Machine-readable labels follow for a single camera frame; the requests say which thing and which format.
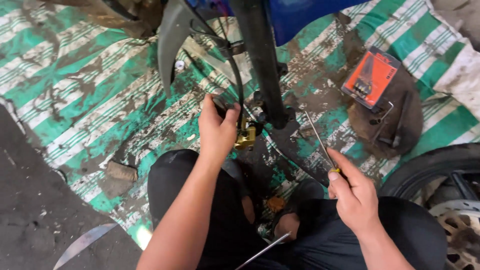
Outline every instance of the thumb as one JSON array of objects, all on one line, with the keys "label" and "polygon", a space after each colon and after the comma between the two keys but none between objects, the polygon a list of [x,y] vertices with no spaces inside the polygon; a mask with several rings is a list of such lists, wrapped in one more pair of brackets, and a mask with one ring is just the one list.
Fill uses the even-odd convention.
[{"label": "thumb", "polygon": [[328,179],[333,192],[340,203],[353,203],[357,198],[353,195],[348,182],[337,172],[329,172]]},{"label": "thumb", "polygon": [[225,115],[225,119],[223,120],[223,123],[228,123],[228,124],[233,124],[235,125],[237,123],[237,120],[240,115],[240,105],[238,103],[234,104],[234,109],[229,109]]}]

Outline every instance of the brake rotor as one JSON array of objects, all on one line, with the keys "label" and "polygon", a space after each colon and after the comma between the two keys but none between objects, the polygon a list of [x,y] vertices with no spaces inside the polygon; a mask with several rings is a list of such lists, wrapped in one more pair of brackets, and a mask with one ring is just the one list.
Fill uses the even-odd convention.
[{"label": "brake rotor", "polygon": [[480,202],[447,201],[430,213],[445,229],[447,264],[455,270],[480,270]]}]

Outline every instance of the screwdriver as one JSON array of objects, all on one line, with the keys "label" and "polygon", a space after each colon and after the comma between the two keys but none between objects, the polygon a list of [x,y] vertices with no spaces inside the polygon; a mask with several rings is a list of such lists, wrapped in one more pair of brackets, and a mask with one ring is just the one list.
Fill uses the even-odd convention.
[{"label": "screwdriver", "polygon": [[308,117],[308,121],[310,121],[310,125],[312,125],[313,131],[315,131],[315,135],[317,135],[318,141],[320,141],[320,145],[322,146],[322,149],[324,150],[325,154],[327,155],[328,161],[330,162],[330,166],[332,166],[332,169],[330,171],[340,173],[340,169],[335,166],[335,163],[333,163],[332,158],[328,154],[327,149],[325,148],[322,140],[320,139],[320,136],[318,135],[317,130],[315,129],[312,120],[310,119],[310,115],[308,115],[307,111],[305,111],[305,114]]}]

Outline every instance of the green and white striped tarp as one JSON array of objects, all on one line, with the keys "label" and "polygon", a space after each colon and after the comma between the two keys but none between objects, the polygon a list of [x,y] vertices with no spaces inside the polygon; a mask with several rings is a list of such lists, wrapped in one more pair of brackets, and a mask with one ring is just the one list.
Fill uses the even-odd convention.
[{"label": "green and white striped tarp", "polygon": [[[428,150],[479,141],[480,106],[474,91],[480,56],[429,2],[373,0],[342,13],[351,18],[347,29],[328,15],[277,49],[279,60],[289,66],[281,79],[285,99],[314,112],[313,120],[322,127],[321,136],[329,146],[380,180]],[[365,47],[375,45],[400,59],[417,79],[422,99],[444,96],[439,92],[450,96],[424,108],[423,135],[408,155],[378,160],[357,141],[346,105],[340,102],[345,99],[338,81],[331,78],[351,68],[345,53],[351,40],[345,32],[355,33]],[[222,59],[212,42],[203,45],[210,48],[209,55]],[[178,72],[172,97],[166,98],[156,51],[155,38],[134,40],[120,30],[93,25],[75,8],[26,11],[20,0],[4,0],[0,6],[2,103],[71,189],[116,220],[142,248],[151,231],[149,167],[168,150],[199,149],[197,118],[205,92],[236,96],[223,74],[182,50],[178,59],[186,62],[186,68]],[[252,76],[245,82],[247,101],[258,88]],[[248,107],[248,113],[255,116],[258,110]],[[324,175],[318,142],[301,135],[308,123],[300,112],[297,121],[299,130],[287,134],[285,141],[276,139],[282,131],[267,127],[251,154],[259,159],[252,163],[269,170],[265,175],[270,177],[271,195],[288,197],[296,181]],[[295,147],[285,149],[287,143]],[[248,159],[245,153],[232,156]],[[114,199],[100,188],[110,159],[138,168],[139,174],[133,188]],[[266,219],[272,216],[267,209],[263,213]],[[267,229],[261,226],[259,231]]]}]

